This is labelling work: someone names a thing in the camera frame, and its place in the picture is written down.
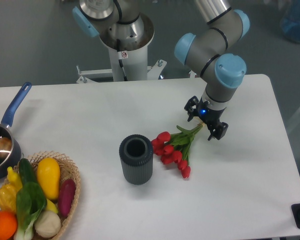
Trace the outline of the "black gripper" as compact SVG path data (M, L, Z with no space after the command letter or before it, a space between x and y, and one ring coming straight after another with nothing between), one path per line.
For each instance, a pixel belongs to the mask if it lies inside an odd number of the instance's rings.
M184 106L184 110L187 112L187 121L190 122L194 117L198 117L206 125L210 131L208 141L211 139L220 140L226 134L229 125L220 121L220 117L224 110L213 110L209 106L207 100L198 100L196 96L190 98Z

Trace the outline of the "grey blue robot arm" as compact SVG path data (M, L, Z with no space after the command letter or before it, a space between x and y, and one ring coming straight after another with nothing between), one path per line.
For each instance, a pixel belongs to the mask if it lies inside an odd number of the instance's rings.
M245 61L227 49L248 32L250 20L226 0L198 0L196 6L208 30L199 37L183 35L174 55L206 82L202 97L192 97L186 103L188 117L200 118L210 138L219 140L228 129L220 117L247 71ZM100 37L108 48L114 81L147 79L147 47L154 37L154 26L136 0L81 0L72 16L86 35Z

